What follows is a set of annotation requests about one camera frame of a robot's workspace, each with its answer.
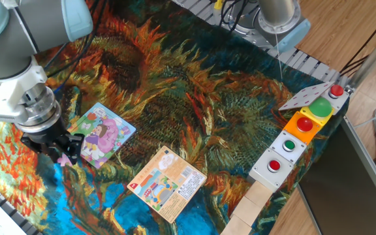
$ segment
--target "red button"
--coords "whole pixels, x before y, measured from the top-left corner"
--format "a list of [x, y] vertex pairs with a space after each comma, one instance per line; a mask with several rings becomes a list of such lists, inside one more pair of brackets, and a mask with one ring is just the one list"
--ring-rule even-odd
[[335, 97], [339, 97], [343, 95], [343, 88], [339, 85], [334, 85], [330, 88], [330, 94]]
[[271, 172], [276, 172], [276, 171], [278, 171], [280, 168], [281, 168], [281, 165], [279, 164], [278, 161], [272, 160], [272, 161], [270, 161], [269, 164], [268, 164], [268, 169], [269, 169]]
[[300, 131], [308, 132], [313, 128], [313, 122], [308, 117], [301, 117], [297, 121], [297, 127]]

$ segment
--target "painted fabric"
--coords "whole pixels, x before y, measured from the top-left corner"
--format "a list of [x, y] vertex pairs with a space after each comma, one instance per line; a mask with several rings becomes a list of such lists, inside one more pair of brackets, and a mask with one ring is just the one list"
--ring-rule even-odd
[[[240, 37], [171, 1], [107, 0], [88, 52], [57, 96], [65, 122], [100, 102], [136, 132], [99, 169], [60, 167], [0, 123], [0, 192], [44, 234], [219, 234], [250, 187], [246, 176], [296, 110], [278, 108], [320, 81], [283, 65]], [[48, 72], [74, 58], [69, 44]], [[38, 56], [45, 65], [57, 52]], [[70, 71], [49, 78], [59, 87]], [[344, 116], [333, 117], [268, 201], [251, 233], [269, 234], [292, 190]], [[161, 146], [207, 175], [175, 223], [127, 190]]]

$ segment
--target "wooden floor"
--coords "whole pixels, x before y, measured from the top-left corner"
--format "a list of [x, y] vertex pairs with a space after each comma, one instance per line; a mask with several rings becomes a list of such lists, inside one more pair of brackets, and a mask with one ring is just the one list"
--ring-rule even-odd
[[[303, 52], [340, 71], [376, 28], [376, 0], [301, 0], [303, 15], [311, 22], [309, 35], [298, 45]], [[359, 59], [376, 47], [376, 35]], [[352, 96], [347, 116], [353, 125], [372, 118], [376, 109], [376, 70]], [[356, 130], [371, 157], [376, 157], [373, 124]], [[298, 192], [281, 210], [271, 235], [318, 234]]]

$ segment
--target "green button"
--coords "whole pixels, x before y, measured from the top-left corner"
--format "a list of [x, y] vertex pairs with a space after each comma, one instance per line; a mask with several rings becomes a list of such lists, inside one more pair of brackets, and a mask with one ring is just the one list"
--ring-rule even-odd
[[319, 97], [313, 103], [308, 106], [310, 111], [317, 117], [325, 118], [332, 112], [332, 105], [328, 100], [323, 97]]
[[294, 142], [291, 141], [291, 140], [287, 140], [287, 141], [285, 141], [284, 145], [285, 145], [285, 147], [286, 147], [287, 149], [290, 149], [290, 150], [292, 150], [292, 149], [295, 148], [295, 144], [294, 144]]

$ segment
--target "gray robot arm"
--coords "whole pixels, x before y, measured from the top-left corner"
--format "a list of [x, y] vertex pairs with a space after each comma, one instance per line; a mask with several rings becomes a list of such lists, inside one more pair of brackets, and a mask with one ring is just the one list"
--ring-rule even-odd
[[33, 55], [91, 33], [84, 0], [33, 0], [7, 9], [0, 2], [0, 121], [15, 123], [22, 142], [38, 153], [76, 162], [82, 136], [67, 132], [60, 105], [44, 83], [46, 74]]

